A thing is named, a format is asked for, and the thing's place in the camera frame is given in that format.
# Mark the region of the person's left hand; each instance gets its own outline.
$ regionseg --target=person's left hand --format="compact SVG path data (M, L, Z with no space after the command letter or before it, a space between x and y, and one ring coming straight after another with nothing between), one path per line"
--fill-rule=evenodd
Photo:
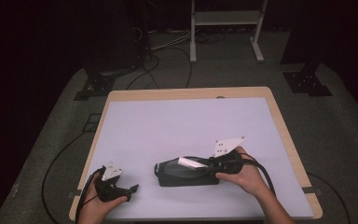
M100 224L112 209L127 201L126 196L119 197L107 203L102 202L98 196L95 197L97 195L97 190L95 189L95 180L99 175L99 173L96 174L91 180L89 189L86 193L86 199L84 200L86 204L83 205L80 211L77 221L78 224Z

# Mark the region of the black pouch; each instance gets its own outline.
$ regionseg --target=black pouch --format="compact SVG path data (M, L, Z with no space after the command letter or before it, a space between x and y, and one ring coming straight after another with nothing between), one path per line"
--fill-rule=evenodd
M197 157L185 157L186 159L208 164L208 160ZM217 185L219 179L206 170L192 170L178 164L179 158L157 163L155 165L155 175L158 183L162 187L181 187L181 186L203 186Z

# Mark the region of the dark background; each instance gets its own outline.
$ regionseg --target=dark background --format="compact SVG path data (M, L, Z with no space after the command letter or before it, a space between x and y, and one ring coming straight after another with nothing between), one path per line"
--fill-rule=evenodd
M0 0L0 206L85 57L97 52L99 59L137 64L143 56L131 31L132 26L142 25L135 7L139 1L127 2ZM189 28L189 0L150 3L145 3L149 29ZM199 0L197 7L252 9L259 4ZM282 63L303 63L314 52L311 46L320 46L316 52L323 55L322 63L341 76L358 102L358 1L269 0L263 29L288 28L292 33ZM108 36L115 41L107 41Z

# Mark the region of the gray carpet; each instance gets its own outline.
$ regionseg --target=gray carpet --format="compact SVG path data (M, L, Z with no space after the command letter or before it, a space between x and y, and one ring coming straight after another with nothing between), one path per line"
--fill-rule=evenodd
M188 42L154 53L158 67L150 75L137 79L130 89L267 86L271 88L282 112L298 154L308 172L328 181L337 189L348 206L352 223L358 223L358 104L343 86L339 76L321 65L317 77L333 93L327 97L309 97L291 92L282 72L298 71L302 64L280 65L289 33L262 32L259 44L264 63L255 60L249 43L251 34L225 35L225 39L209 45L197 45L197 63L191 64L181 50L189 50ZM177 35L153 34L158 46ZM150 69L157 60L145 62ZM143 69L119 77L114 90L126 90L144 72ZM88 156L93 133L84 133L69 147L90 113L102 113L105 97L74 101L86 81L84 70L74 74L51 112L22 172L0 211L0 223L52 223L41 199L42 182L46 179L46 204L59 223L71 223L68 218L72 193ZM335 193L320 179L310 177L318 191L324 210L322 218L298 223L347 223L345 211Z

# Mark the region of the white metal frame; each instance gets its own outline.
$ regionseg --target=white metal frame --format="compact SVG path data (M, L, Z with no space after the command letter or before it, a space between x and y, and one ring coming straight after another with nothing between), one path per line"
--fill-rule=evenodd
M263 0L260 10L248 11L206 11L196 12L195 0L191 1L191 40L190 40L190 61L197 61L196 54L196 26L197 25L241 25L255 24L255 36L250 37L255 57L259 63L264 62L263 54L258 47L258 37L261 31L261 25L266 13L267 1Z

